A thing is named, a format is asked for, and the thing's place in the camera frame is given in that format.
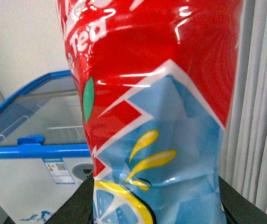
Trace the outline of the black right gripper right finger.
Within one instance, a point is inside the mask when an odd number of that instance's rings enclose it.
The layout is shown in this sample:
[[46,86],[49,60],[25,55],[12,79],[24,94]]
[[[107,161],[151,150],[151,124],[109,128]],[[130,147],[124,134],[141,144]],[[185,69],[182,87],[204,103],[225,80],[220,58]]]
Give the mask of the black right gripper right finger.
[[267,224],[267,214],[219,178],[221,203],[228,224]]

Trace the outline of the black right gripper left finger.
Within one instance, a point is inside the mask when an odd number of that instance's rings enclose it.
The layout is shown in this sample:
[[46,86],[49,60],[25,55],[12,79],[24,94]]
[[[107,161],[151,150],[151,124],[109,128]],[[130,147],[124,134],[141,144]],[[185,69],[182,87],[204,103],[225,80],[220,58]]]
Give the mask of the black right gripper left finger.
[[92,224],[93,223],[94,178],[90,174],[76,192],[52,215],[48,224]]

